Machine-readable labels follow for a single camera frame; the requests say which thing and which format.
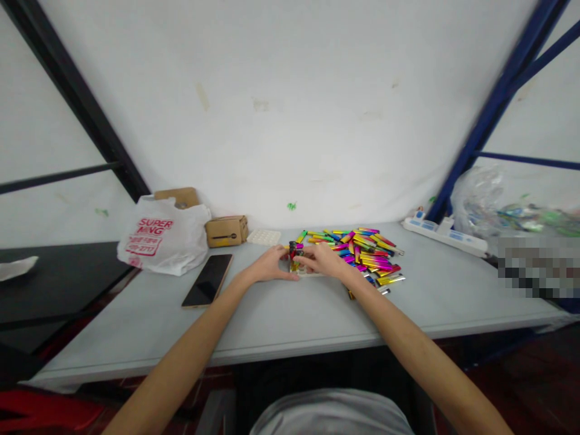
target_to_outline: small cardboard box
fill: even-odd
[[[248,238],[248,219],[245,216],[217,217],[205,225],[210,248],[241,245]]]
[[[158,190],[153,194],[153,197],[156,201],[159,199],[175,198],[175,208],[180,210],[199,205],[198,194],[193,187]]]

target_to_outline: gray shirt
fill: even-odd
[[[324,388],[275,401],[250,435],[413,435],[405,414],[390,399],[366,391]]]

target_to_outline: metal shelf frame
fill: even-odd
[[[455,182],[461,174],[474,165],[479,157],[580,170],[580,163],[576,162],[483,151],[515,93],[580,36],[580,21],[578,21],[538,57],[568,3],[569,0],[538,1],[519,41],[473,125],[463,149],[451,168],[447,180],[443,183],[443,187],[427,214],[429,221],[439,222],[448,211],[451,211],[450,196]]]
[[[133,201],[151,192],[37,0],[0,0],[105,164],[0,184],[0,195],[112,170]]]

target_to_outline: forearm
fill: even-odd
[[[199,378],[252,280],[240,273],[151,371],[105,434],[158,434]]]
[[[460,433],[511,434],[483,393],[421,329],[358,273],[343,283],[375,323],[399,362]]]

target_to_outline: white table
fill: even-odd
[[[550,324],[569,314],[542,300],[501,288],[482,259],[405,231],[378,228],[406,253],[397,256],[406,280],[387,297],[431,338]],[[287,244],[300,230],[282,233]],[[224,288],[265,250],[246,243],[210,250],[234,254]],[[182,277],[142,272],[29,384],[63,391],[67,385],[145,375],[201,315],[181,302],[201,266]],[[327,277],[254,285],[244,296],[211,357],[211,366],[377,346],[381,338],[345,288]]]

